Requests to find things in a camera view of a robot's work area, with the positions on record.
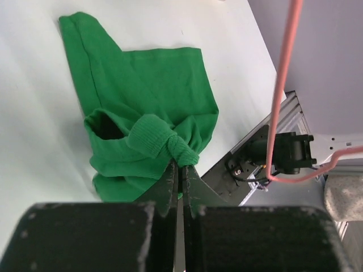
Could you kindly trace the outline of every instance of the crumpled green cloth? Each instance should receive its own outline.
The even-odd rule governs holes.
[[[134,201],[171,159],[197,164],[218,117],[201,50],[123,52],[90,15],[59,21],[100,198]]]

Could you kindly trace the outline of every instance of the cloth fold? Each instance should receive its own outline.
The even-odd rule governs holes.
[[[60,29],[102,200],[134,201],[171,159],[197,164],[218,117],[200,49],[123,52],[82,12]]]

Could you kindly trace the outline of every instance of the pink cable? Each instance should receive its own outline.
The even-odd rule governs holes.
[[[296,36],[296,30],[298,27],[299,17],[301,13],[303,0],[291,0],[290,8],[289,8],[289,16],[286,22],[284,39],[282,42],[281,47],[281,54],[280,54],[280,63],[278,65],[277,70],[277,78],[275,84],[275,92],[273,94],[273,102],[272,102],[272,115],[271,115],[271,123],[268,130],[268,141],[267,141],[267,157],[266,157],[266,176],[269,180],[279,181],[279,182],[300,182],[307,179],[314,178],[318,175],[321,175],[331,169],[333,169],[338,162],[339,157],[343,155],[350,155],[355,153],[363,152],[363,146],[355,147],[355,148],[347,148],[343,150],[335,151],[331,157],[329,163],[325,164],[323,167],[319,168],[318,170],[314,171],[311,174],[308,174],[304,177],[295,178],[295,179],[288,179],[288,178],[280,178],[277,176],[271,175],[271,166],[272,166],[272,154],[273,154],[273,146],[275,144],[275,135],[276,135],[276,128],[278,123],[278,114],[281,108],[281,100],[284,94],[284,87],[286,82],[286,77],[288,74],[291,53],[293,50],[293,45]]]

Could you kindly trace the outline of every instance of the white table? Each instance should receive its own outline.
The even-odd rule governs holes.
[[[247,0],[0,3],[0,248],[39,201],[96,201],[91,149],[57,19],[96,17],[122,50],[202,49],[220,109],[203,175],[271,109],[275,68]]]

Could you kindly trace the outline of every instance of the green fabric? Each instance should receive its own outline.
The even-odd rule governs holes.
[[[172,158],[197,164],[218,117],[200,49],[123,52],[81,12],[60,28],[102,200],[134,201]]]

